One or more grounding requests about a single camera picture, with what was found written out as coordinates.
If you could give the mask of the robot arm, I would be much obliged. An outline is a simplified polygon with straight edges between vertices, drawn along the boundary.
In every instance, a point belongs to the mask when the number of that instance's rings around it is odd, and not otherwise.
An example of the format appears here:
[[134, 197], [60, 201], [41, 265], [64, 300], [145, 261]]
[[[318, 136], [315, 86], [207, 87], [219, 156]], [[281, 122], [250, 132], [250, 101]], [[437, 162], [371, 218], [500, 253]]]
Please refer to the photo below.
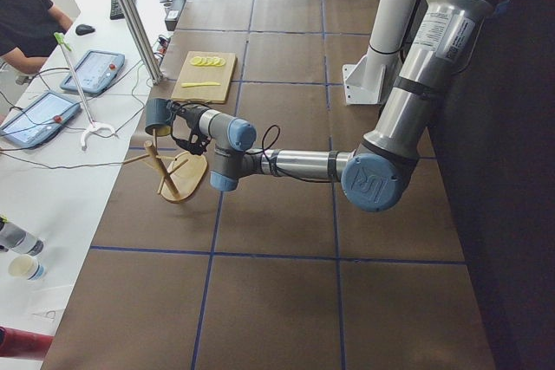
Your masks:
[[407, 188], [419, 160], [418, 142], [447, 84], [484, 20], [501, 0], [380, 0], [367, 53], [343, 67], [349, 104], [380, 104], [375, 128], [351, 153], [257, 149], [254, 126], [203, 104], [155, 99], [147, 120], [190, 127], [179, 145], [202, 154], [215, 145], [211, 185], [233, 191], [253, 174], [336, 181], [364, 211], [385, 211]]

